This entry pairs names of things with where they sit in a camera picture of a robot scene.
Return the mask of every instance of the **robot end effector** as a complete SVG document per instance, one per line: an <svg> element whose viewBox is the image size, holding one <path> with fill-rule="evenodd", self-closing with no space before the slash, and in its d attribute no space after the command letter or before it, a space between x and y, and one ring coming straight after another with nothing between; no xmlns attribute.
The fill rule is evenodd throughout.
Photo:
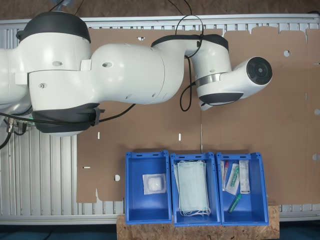
<svg viewBox="0 0 320 240"><path fill-rule="evenodd" d="M270 63L262 57L253 57L233 71L205 76L195 82L199 106L205 111L247 98L265 88L272 76Z"/></svg>

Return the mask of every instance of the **green syringe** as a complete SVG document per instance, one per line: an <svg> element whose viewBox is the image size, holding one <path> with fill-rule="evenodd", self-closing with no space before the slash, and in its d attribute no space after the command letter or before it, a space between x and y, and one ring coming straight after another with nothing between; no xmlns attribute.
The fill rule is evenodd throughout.
<svg viewBox="0 0 320 240"><path fill-rule="evenodd" d="M238 202L241 199L241 193L238 193L238 195L235 197L235 199L233 200L231 206L228 209L228 213L231 214L233 212L233 210L235 209L235 207L237 206Z"/></svg>
<svg viewBox="0 0 320 240"><path fill-rule="evenodd" d="M237 178L238 178L238 175L239 175L239 167L236 166L235 169L234 169L234 173L233 173L231 182L230 182L230 186L231 186L231 187L234 187L234 186L235 186L236 181L237 181Z"/></svg>

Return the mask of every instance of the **face mask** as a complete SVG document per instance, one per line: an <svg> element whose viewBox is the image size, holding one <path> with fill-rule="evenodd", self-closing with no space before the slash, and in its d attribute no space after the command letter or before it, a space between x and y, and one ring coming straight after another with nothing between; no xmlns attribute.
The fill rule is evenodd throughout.
<svg viewBox="0 0 320 240"><path fill-rule="evenodd" d="M177 175L181 215L209 215L206 164L203 161L181 161L177 164Z"/></svg>

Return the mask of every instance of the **black rubber cover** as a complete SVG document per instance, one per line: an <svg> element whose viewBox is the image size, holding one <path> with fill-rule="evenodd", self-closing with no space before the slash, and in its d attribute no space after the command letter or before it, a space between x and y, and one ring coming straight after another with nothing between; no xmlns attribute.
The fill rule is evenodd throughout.
<svg viewBox="0 0 320 240"><path fill-rule="evenodd" d="M269 83L273 75L270 63L259 56L249 60L246 65L246 73L251 81L258 85Z"/></svg>
<svg viewBox="0 0 320 240"><path fill-rule="evenodd" d="M151 47L166 41L170 41L170 40L199 40L199 39L200 39L199 35L168 35L168 36L163 36L158 40L155 40L151 44ZM204 35L202 40L206 40L214 44L219 44L225 47L229 51L228 41L224 37L218 34Z"/></svg>
<svg viewBox="0 0 320 240"><path fill-rule="evenodd" d="M88 27L79 17L61 11L47 11L31 19L16 37L22 41L33 34L62 33L87 39L91 43Z"/></svg>
<svg viewBox="0 0 320 240"><path fill-rule="evenodd" d="M96 111L94 108L99 106L99 103L87 103L81 106L55 109L55 110L40 110L33 111L32 117L37 120L65 122L65 123L81 123L94 122L96 119ZM49 123L35 122L35 127L43 133L65 133L84 131L90 128L90 123L74 124L74 125L55 125Z"/></svg>
<svg viewBox="0 0 320 240"><path fill-rule="evenodd" d="M233 103L242 97L242 92L221 92L211 93L200 96L199 99L205 104L212 105L217 103Z"/></svg>

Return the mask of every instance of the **cardboard sheet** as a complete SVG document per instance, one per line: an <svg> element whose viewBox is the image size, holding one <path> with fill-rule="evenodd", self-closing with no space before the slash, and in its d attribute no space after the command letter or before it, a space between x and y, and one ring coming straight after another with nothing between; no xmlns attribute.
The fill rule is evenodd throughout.
<svg viewBox="0 0 320 240"><path fill-rule="evenodd" d="M91 52L110 43L151 46L155 40L174 35L174 30L90 29ZM212 29L207 34L222 34ZM199 34L183 31L179 34ZM188 86L188 62L185 60L184 78L176 95L170 100L149 105L136 105L125 115L84 131L77 139L77 196L78 203L96 203L96 189L101 201L122 201L125 196L125 154L169 150L171 153L200 153L201 110L195 88L192 105L187 112L180 109L180 95ZM189 92L182 105L189 104ZM100 118L117 115L131 104L104 102Z"/></svg>
<svg viewBox="0 0 320 240"><path fill-rule="evenodd" d="M228 31L231 66L253 56L270 62L271 83L259 93L202 112L203 150L261 152L266 191L279 204L320 202L320 31L256 27Z"/></svg>
<svg viewBox="0 0 320 240"><path fill-rule="evenodd" d="M221 30L212 29L205 34ZM91 51L108 43L150 46L171 30L90 29ZM195 34L184 31L182 34ZM259 93L232 104L200 111L196 88L192 105L182 112L181 92L189 84L185 61L179 92L160 104L136 105L124 116L91 127L77 139L77 202L122 201L125 195L125 152L199 153L261 152L266 190L279 204L320 203L320 30L281 31L256 27L228 31L231 65L259 56L272 66L271 83ZM189 93L183 98L187 106ZM130 104L107 102L102 118L121 113Z"/></svg>

